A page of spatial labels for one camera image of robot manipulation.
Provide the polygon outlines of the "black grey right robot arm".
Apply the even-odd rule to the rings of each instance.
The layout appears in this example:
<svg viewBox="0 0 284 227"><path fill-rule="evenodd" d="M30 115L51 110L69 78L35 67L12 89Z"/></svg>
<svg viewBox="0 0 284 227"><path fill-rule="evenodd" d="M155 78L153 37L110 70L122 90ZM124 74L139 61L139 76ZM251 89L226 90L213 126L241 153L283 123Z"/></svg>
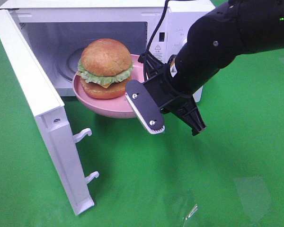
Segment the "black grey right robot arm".
<svg viewBox="0 0 284 227"><path fill-rule="evenodd" d="M172 113L197 135L206 126L193 94L236 56L282 48L284 0L230 0L193 23L167 63L141 54L144 82L129 81L125 96L149 133L163 132L163 114Z"/></svg>

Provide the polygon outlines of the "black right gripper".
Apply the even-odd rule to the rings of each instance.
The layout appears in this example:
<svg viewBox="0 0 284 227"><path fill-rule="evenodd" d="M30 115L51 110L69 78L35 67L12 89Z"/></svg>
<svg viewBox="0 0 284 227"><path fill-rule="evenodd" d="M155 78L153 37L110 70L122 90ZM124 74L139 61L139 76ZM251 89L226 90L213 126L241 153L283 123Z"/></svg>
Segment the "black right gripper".
<svg viewBox="0 0 284 227"><path fill-rule="evenodd" d="M141 83L130 80L125 86L125 97L138 120L150 134L165 130L165 121L160 113L172 112L191 128L196 136L206 129L192 95L177 90L171 84L170 63L165 63L161 73Z"/></svg>

